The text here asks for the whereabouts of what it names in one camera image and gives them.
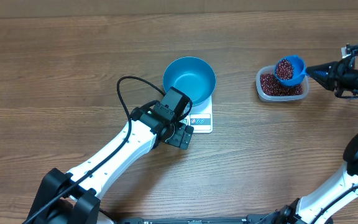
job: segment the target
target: clear plastic container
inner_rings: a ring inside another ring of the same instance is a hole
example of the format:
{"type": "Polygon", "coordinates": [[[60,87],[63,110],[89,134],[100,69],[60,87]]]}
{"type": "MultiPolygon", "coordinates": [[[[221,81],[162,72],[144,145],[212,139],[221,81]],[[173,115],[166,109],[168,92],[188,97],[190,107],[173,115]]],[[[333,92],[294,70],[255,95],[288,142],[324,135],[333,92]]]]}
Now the clear plastic container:
{"type": "Polygon", "coordinates": [[[303,94],[302,95],[296,95],[296,96],[269,96],[266,95],[262,87],[260,86],[260,76],[262,74],[271,73],[274,74],[274,68],[275,65],[267,66],[259,70],[258,74],[256,75],[256,89],[259,94],[260,100],[263,102],[287,102],[287,101],[294,101],[294,100],[302,100],[306,97],[306,95],[309,93],[309,80],[308,77],[305,76],[303,81],[301,82],[303,94]]]}

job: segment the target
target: wood grain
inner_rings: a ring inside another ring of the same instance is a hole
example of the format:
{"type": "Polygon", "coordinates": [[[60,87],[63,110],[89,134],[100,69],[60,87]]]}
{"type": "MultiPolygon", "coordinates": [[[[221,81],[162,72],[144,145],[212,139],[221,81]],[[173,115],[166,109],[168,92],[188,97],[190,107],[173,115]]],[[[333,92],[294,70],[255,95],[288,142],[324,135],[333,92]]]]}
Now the wood grain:
{"type": "Polygon", "coordinates": [[[0,0],[0,18],[358,9],[358,0],[0,0]]]}
{"type": "MultiPolygon", "coordinates": [[[[117,216],[232,217],[310,194],[358,132],[358,101],[310,80],[306,99],[262,103],[255,76],[290,54],[339,60],[358,43],[358,11],[0,19],[0,223],[21,223],[42,177],[83,162],[125,123],[116,82],[161,86],[165,67],[195,56],[215,70],[214,131],[180,151],[161,145],[106,194],[117,216]]],[[[161,96],[122,83],[130,110],[161,96]]],[[[336,223],[358,223],[358,199],[336,223]]]]}

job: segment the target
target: blue cup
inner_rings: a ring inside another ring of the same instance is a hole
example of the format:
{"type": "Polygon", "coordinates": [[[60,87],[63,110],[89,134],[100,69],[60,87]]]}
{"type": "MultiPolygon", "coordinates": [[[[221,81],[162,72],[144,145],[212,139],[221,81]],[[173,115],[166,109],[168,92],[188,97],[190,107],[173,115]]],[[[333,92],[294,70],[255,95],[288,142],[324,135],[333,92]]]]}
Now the blue cup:
{"type": "Polygon", "coordinates": [[[215,90],[214,70],[204,60],[196,57],[176,59],[165,70],[162,85],[165,92],[171,86],[188,96],[193,106],[207,100],[215,90]]]}
{"type": "Polygon", "coordinates": [[[278,61],[278,63],[276,64],[276,67],[274,68],[274,75],[280,81],[280,83],[282,85],[287,86],[287,87],[293,87],[293,86],[299,85],[305,78],[306,65],[305,65],[305,61],[303,61],[303,59],[301,57],[299,57],[297,55],[287,56],[287,57],[282,58],[280,61],[278,61]],[[292,79],[290,79],[290,80],[282,80],[281,78],[278,78],[276,75],[278,63],[280,63],[284,59],[287,59],[292,64],[292,67],[293,67],[293,76],[292,76],[292,79]]]}

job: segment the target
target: wall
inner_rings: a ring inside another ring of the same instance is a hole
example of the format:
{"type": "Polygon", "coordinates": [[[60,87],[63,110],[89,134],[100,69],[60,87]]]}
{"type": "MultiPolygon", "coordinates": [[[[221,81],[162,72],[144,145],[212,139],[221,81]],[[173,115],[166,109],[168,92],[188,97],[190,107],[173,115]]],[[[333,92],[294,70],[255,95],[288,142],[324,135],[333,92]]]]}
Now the wall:
{"type": "Polygon", "coordinates": [[[358,9],[358,0],[0,0],[0,18],[358,9]]]}

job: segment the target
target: wooden surface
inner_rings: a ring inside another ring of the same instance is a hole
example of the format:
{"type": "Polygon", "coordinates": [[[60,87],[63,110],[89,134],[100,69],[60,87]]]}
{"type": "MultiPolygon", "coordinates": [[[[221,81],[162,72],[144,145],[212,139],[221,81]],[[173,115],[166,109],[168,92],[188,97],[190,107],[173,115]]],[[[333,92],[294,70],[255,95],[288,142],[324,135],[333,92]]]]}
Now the wooden surface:
{"type": "Polygon", "coordinates": [[[358,9],[358,0],[0,0],[0,18],[358,9]]]}
{"type": "MultiPolygon", "coordinates": [[[[310,194],[342,163],[358,132],[358,101],[310,81],[307,98],[262,103],[255,75],[286,55],[339,60],[358,43],[358,11],[243,12],[0,20],[0,223],[21,223],[42,177],[100,150],[126,117],[116,82],[161,86],[166,66],[191,55],[215,70],[214,131],[187,151],[161,145],[107,192],[117,216],[233,217],[280,209],[310,194]]],[[[131,109],[160,99],[122,84],[131,109]]],[[[358,199],[336,223],[358,223],[358,199]]]]}

